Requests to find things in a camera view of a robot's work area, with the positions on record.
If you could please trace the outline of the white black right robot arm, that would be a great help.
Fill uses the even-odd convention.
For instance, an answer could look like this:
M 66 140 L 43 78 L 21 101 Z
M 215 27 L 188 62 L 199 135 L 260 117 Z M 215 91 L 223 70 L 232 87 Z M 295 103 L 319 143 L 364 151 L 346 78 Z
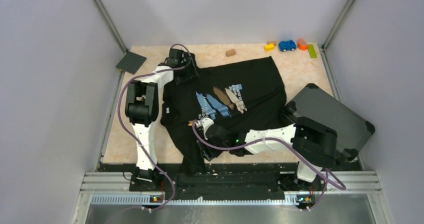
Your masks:
M 192 130 L 202 156 L 208 161 L 222 151 L 236 156 L 261 152 L 289 150 L 299 160 L 293 183 L 300 190 L 308 189 L 322 170 L 335 165 L 337 132 L 310 118 L 300 117 L 294 124 L 266 130 L 231 132 L 211 118 L 192 123 Z

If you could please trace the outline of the black printed t-shirt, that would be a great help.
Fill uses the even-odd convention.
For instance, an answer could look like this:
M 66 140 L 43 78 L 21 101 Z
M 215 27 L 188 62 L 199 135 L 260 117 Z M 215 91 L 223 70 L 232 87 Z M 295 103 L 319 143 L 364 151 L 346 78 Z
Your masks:
M 228 131 L 266 130 L 286 125 L 287 94 L 272 57 L 201 68 L 199 78 L 170 82 L 163 90 L 161 124 L 183 155 L 180 172 L 205 173 L 206 166 L 189 122 L 208 117 Z

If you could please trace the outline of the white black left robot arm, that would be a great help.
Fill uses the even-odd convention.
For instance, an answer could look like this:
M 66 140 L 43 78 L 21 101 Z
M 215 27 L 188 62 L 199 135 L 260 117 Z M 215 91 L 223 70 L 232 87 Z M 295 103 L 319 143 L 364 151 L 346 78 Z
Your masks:
M 154 137 L 158 128 L 159 91 L 168 83 L 182 84 L 198 78 L 195 56 L 186 47 L 174 44 L 168 57 L 150 74 L 133 77 L 123 89 L 126 93 L 125 116 L 133 128 L 137 161 L 130 190 L 155 190 L 163 182 L 158 169 Z

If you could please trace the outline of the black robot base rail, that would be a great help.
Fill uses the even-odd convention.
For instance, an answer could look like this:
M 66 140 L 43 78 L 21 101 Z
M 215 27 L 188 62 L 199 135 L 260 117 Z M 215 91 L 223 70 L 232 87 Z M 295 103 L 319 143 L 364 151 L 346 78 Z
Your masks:
M 198 172 L 184 171 L 182 165 L 174 163 L 159 167 L 175 183 L 175 189 L 163 175 L 155 184 L 129 176 L 130 191 L 163 191 L 173 200 L 277 200 L 290 191 L 317 194 L 323 187 L 319 177 L 312 183 L 297 179 L 295 163 L 209 163 Z

